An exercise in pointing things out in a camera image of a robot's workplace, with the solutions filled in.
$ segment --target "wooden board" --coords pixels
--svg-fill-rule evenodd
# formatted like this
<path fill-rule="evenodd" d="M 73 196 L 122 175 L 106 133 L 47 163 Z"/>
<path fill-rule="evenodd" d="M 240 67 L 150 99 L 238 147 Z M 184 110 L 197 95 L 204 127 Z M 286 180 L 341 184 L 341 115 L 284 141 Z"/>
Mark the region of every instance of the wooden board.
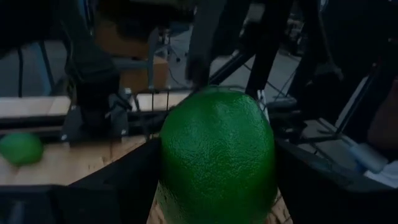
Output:
<path fill-rule="evenodd" d="M 167 76 L 169 74 L 169 63 L 165 59 L 155 56 L 153 73 L 153 84 L 155 89 L 166 89 Z M 147 90 L 147 69 L 132 69 L 122 71 L 120 74 L 120 85 L 124 88 L 130 88 L 133 93 L 139 93 Z"/>
<path fill-rule="evenodd" d="M 186 93 L 140 94 L 137 98 L 141 110 L 162 110 L 182 101 Z M 55 116 L 66 114 L 70 100 L 65 96 L 0 98 L 0 118 L 19 118 L 26 116 Z M 142 136 L 124 138 L 120 142 L 87 143 L 70 147 L 67 143 L 45 146 L 43 159 L 31 166 L 14 167 L 0 157 L 0 184 L 71 184 L 104 166 L 118 160 L 145 143 Z M 264 223 L 291 223 L 289 213 L 281 197 L 278 197 L 272 213 Z M 147 224 L 166 224 L 159 205 L 154 201 Z"/>

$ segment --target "metal rod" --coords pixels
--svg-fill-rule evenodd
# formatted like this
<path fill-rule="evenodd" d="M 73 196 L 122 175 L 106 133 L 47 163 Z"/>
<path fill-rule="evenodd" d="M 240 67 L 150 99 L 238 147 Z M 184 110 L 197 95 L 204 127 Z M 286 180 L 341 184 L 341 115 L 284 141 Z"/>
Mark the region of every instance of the metal rod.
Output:
<path fill-rule="evenodd" d="M 262 38 L 251 69 L 246 94 L 257 100 L 257 91 L 266 87 L 269 73 L 285 31 L 293 0 L 267 1 L 261 21 Z"/>
<path fill-rule="evenodd" d="M 225 65 L 218 69 L 209 79 L 210 85 L 220 85 L 228 77 L 232 75 L 238 68 L 243 66 L 254 53 L 239 52 L 237 55 L 232 57 Z"/>
<path fill-rule="evenodd" d="M 346 116 L 343 118 L 340 125 L 337 127 L 336 134 L 340 134 L 344 131 L 345 127 L 348 124 L 349 119 L 355 113 L 356 109 L 358 108 L 359 104 L 362 102 L 365 94 L 367 93 L 369 87 L 371 86 L 373 80 L 380 74 L 380 65 L 377 66 L 374 64 L 374 70 L 368 75 L 368 79 L 366 80 L 365 84 L 363 85 L 362 89 L 359 91 L 358 95 L 356 96 L 353 104 L 349 108 Z"/>

